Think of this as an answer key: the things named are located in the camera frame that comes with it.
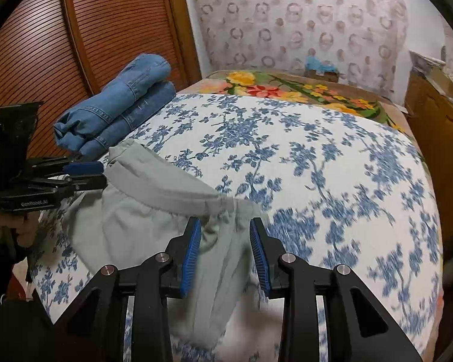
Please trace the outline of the left hand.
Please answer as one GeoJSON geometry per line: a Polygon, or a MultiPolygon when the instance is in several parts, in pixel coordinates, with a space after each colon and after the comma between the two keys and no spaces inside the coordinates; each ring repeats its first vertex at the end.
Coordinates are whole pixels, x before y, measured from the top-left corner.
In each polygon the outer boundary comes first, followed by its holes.
{"type": "Polygon", "coordinates": [[[9,215],[0,212],[0,239],[5,228],[15,229],[18,245],[29,248],[33,245],[38,230],[40,212],[28,212],[24,215],[9,215]]]}

